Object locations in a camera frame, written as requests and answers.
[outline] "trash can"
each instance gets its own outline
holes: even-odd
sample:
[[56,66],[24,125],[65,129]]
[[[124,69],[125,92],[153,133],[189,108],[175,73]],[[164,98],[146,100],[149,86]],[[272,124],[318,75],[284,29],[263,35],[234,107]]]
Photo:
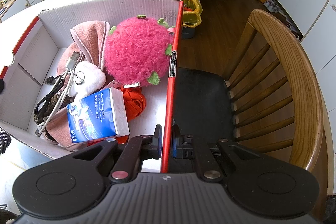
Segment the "trash can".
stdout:
[[201,13],[203,9],[200,0],[183,0],[183,3],[182,39],[189,39],[194,36],[196,26],[202,22]]

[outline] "pink plush toy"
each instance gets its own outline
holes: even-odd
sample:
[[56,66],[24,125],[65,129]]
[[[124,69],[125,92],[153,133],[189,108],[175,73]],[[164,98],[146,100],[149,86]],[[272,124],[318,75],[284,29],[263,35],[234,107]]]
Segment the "pink plush toy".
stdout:
[[124,85],[157,85],[168,68],[173,36],[164,19],[140,15],[112,27],[105,42],[105,67]]

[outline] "corrugated cardboard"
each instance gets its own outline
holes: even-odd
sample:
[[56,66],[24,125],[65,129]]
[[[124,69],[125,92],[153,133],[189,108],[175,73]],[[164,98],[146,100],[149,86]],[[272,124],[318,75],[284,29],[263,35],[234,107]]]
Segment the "corrugated cardboard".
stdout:
[[[179,5],[180,0],[92,0],[41,12],[31,28],[27,29],[25,39],[18,42],[17,51],[14,52],[15,62],[4,76],[6,90],[0,95],[0,127],[52,159],[69,154],[64,148],[37,137],[33,121],[33,109],[52,88],[44,84],[45,78],[56,76],[60,57],[73,42],[69,30],[90,20],[107,21],[110,26],[118,25],[139,14],[164,18],[173,26],[177,25]],[[167,84],[168,75],[161,79],[158,86],[142,89],[147,107],[139,117],[130,121],[131,137],[152,135],[157,124],[164,127]]]

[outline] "black chair seat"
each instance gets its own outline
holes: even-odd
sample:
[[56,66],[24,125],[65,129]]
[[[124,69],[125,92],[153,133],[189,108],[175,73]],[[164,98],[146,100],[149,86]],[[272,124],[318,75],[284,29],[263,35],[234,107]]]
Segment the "black chair seat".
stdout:
[[219,75],[179,68],[174,103],[174,120],[182,135],[200,136],[208,143],[233,139],[231,99]]

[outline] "cardboard box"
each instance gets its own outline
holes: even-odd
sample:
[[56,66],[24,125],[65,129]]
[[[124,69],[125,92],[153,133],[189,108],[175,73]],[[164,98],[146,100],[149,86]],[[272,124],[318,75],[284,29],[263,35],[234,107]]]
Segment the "cardboard box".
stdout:
[[69,30],[90,20],[103,20],[116,26],[127,18],[145,14],[164,18],[170,26],[176,26],[173,54],[169,72],[160,84],[142,89],[147,106],[139,117],[129,122],[130,137],[152,135],[155,126],[162,125],[163,154],[168,162],[182,8],[181,0],[91,0],[41,12],[16,44],[14,64],[1,72],[6,89],[0,95],[0,127],[52,159],[71,153],[37,137],[33,120],[36,104],[51,90],[50,85],[44,84],[45,78],[56,75],[60,57],[73,42]]

